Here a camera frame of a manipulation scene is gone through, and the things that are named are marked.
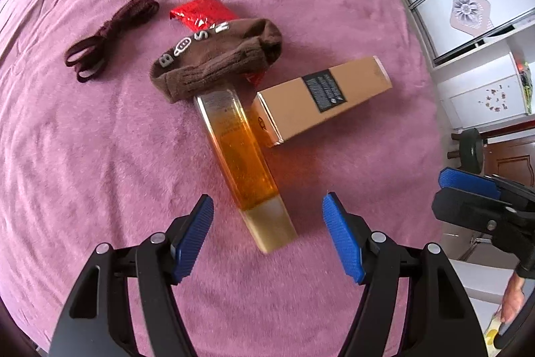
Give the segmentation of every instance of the dark red shoelace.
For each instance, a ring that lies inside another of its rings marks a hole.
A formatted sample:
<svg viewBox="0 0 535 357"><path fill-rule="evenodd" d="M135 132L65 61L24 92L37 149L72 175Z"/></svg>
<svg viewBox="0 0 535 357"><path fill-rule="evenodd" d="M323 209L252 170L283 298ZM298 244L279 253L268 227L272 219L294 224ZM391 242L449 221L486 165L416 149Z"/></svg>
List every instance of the dark red shoelace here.
<svg viewBox="0 0 535 357"><path fill-rule="evenodd" d="M73 44L65 52L65 65L74 67L78 82L94 79L108 65L119 36L124 31L151 20L159 8L160 5L155 0L131 0L111 20L105 22L95 35Z"/></svg>

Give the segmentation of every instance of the red packaging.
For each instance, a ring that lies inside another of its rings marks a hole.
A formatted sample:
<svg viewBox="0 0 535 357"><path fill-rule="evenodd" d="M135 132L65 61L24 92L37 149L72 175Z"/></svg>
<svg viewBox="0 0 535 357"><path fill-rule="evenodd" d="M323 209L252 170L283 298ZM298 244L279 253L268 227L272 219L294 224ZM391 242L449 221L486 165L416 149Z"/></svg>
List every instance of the red packaging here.
<svg viewBox="0 0 535 357"><path fill-rule="evenodd" d="M170 18L177 18L193 32L203 31L221 22L239 18L220 0L193 0L173 8ZM264 73L246 74L245 78L257 86Z"/></svg>

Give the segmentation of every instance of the tan box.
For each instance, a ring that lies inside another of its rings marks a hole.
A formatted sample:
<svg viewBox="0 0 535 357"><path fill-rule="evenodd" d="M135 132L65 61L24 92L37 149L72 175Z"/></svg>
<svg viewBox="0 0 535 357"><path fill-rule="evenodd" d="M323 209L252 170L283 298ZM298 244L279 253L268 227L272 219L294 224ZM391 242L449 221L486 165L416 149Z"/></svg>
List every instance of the tan box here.
<svg viewBox="0 0 535 357"><path fill-rule="evenodd" d="M377 57L349 61L259 91L250 123L272 147L390 88Z"/></svg>

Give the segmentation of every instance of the wooden door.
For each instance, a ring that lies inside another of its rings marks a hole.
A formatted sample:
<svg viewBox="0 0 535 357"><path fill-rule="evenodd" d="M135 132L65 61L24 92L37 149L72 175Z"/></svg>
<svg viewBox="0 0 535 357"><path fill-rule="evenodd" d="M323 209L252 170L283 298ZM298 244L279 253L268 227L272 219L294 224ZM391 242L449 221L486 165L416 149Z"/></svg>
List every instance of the wooden door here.
<svg viewBox="0 0 535 357"><path fill-rule="evenodd" d="M485 174L514 180L526 186L535 186L535 135L484 148Z"/></svg>

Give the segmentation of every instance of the pink blanket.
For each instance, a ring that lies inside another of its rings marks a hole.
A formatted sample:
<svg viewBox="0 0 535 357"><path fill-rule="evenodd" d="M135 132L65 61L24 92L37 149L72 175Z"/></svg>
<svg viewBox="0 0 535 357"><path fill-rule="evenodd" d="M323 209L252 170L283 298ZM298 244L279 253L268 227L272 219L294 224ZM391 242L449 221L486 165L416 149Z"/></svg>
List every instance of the pink blanket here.
<svg viewBox="0 0 535 357"><path fill-rule="evenodd" d="M266 158L298 241L263 256L248 234L191 102L167 103L151 63L189 31L169 20L187 0L158 0L98 81L63 63L128 0L0 0L0 295L47 349L63 302L94 247L140 243L210 194L216 216L191 277L176 289L201 357L336 356L362 288L343 273L321 216L338 193L397 242L422 246L441 165L431 81L400 0L224 0L280 27L283 54L261 88L379 56L394 88ZM245 97L250 99L251 92ZM140 351L150 355L138 295ZM402 309L389 350L399 340Z"/></svg>

